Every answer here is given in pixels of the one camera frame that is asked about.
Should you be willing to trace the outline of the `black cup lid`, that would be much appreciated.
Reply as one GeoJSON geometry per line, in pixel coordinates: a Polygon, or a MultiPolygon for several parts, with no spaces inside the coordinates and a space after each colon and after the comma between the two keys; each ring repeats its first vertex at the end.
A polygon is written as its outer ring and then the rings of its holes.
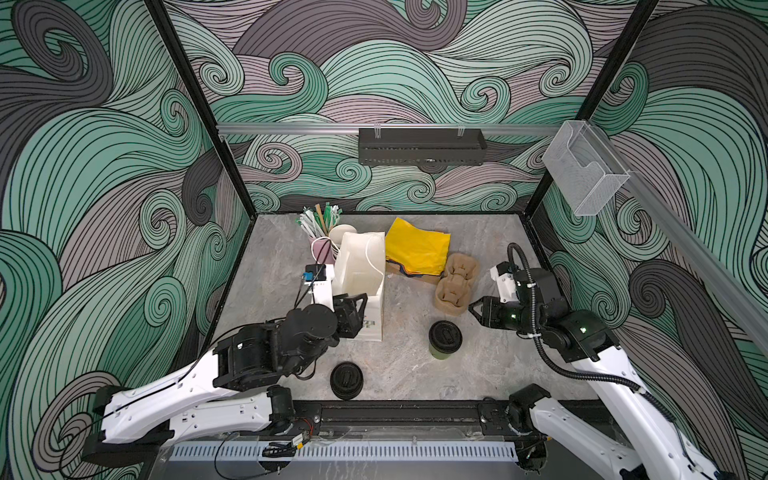
{"type": "Polygon", "coordinates": [[[430,326],[428,332],[428,340],[429,344],[457,344],[461,348],[463,343],[463,334],[459,327],[453,322],[440,320],[430,326]]]}

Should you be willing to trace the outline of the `green paper coffee cup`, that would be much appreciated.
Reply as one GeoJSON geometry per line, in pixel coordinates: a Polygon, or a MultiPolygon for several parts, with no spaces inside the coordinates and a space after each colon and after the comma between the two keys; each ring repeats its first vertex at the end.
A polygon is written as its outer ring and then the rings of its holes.
{"type": "Polygon", "coordinates": [[[457,344],[429,344],[430,354],[437,360],[446,360],[459,350],[460,346],[457,344]]]}

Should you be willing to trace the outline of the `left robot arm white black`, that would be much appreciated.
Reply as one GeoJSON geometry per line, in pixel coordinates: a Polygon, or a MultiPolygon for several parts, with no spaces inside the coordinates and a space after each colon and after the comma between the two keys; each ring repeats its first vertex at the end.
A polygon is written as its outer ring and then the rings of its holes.
{"type": "Polygon", "coordinates": [[[164,446],[224,431],[284,430],[295,417],[284,377],[300,377],[328,349],[363,327],[367,294],[333,297],[248,324],[190,365],[134,389],[106,386],[94,411],[100,427],[82,460],[107,468],[152,460],[164,446]]]}

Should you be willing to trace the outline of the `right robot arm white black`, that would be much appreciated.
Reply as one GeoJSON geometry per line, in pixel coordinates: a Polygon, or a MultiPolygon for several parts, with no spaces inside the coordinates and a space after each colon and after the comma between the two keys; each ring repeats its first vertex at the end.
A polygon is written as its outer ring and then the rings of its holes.
{"type": "Polygon", "coordinates": [[[490,271],[498,294],[469,306],[486,328],[532,341],[556,374],[587,383],[626,436],[621,444],[575,416],[544,388],[510,395],[505,416],[521,447],[522,467],[537,469],[553,439],[604,479],[733,479],[686,437],[674,414],[634,370],[613,330],[588,310],[573,310],[550,271],[533,268],[522,247],[490,271]]]}

